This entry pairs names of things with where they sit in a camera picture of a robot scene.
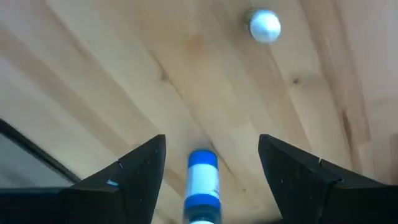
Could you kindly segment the small green food coloring bottle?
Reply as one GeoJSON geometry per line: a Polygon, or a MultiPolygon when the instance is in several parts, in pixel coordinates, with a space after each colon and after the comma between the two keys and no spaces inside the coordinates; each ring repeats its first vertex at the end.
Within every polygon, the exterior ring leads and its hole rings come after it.
{"type": "Polygon", "coordinates": [[[282,26],[278,15],[266,8],[251,8],[245,12],[244,23],[250,36],[260,43],[275,42],[281,35],[282,26]]]}

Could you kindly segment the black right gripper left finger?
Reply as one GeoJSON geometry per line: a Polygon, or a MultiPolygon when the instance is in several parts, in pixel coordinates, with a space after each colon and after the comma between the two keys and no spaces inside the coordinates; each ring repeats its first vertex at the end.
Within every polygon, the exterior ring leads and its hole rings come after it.
{"type": "Polygon", "coordinates": [[[165,156],[158,134],[70,187],[0,189],[0,224],[150,224],[165,156]]]}

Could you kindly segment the black aluminium table frame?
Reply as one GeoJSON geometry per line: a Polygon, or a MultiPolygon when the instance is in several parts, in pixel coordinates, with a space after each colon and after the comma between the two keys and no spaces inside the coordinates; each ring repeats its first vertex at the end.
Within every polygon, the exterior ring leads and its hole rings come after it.
{"type": "Polygon", "coordinates": [[[58,160],[54,159],[47,152],[41,149],[38,145],[26,138],[22,133],[16,130],[13,126],[0,118],[0,134],[12,141],[14,144],[21,147],[25,152],[39,160],[41,163],[52,169],[64,179],[70,181],[72,184],[78,183],[81,179],[72,171],[67,169],[58,160]]]}

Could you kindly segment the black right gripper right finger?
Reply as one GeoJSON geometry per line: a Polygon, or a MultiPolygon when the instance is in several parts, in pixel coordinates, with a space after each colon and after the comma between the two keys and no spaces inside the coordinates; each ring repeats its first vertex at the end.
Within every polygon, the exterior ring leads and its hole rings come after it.
{"type": "Polygon", "coordinates": [[[283,224],[398,224],[398,185],[342,168],[268,134],[264,175],[283,224]]]}

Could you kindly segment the large blue food coloring bottle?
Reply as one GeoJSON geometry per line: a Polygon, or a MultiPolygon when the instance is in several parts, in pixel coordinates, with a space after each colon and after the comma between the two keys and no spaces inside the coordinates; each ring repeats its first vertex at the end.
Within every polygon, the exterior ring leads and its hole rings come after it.
{"type": "Polygon", "coordinates": [[[218,158],[207,149],[188,157],[183,218],[185,224],[221,224],[218,158]]]}

